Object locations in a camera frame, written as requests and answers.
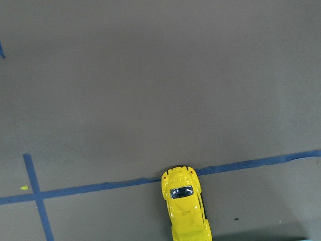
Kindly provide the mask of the teal plastic storage bin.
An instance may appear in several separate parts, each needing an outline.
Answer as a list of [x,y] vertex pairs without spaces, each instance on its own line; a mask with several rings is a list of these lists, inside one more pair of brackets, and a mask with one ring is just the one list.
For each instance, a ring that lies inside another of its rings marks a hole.
[[302,236],[218,236],[214,240],[223,240],[223,241],[231,241],[231,240],[254,240],[254,241],[270,241],[270,240],[280,240],[280,241],[295,241],[295,240],[313,240],[311,238],[302,237]]

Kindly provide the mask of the yellow beetle toy car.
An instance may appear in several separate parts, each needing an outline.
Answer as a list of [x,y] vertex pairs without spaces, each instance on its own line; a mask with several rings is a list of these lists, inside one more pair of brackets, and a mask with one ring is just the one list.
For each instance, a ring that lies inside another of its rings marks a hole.
[[197,172],[189,166],[172,167],[161,183],[173,240],[212,240]]

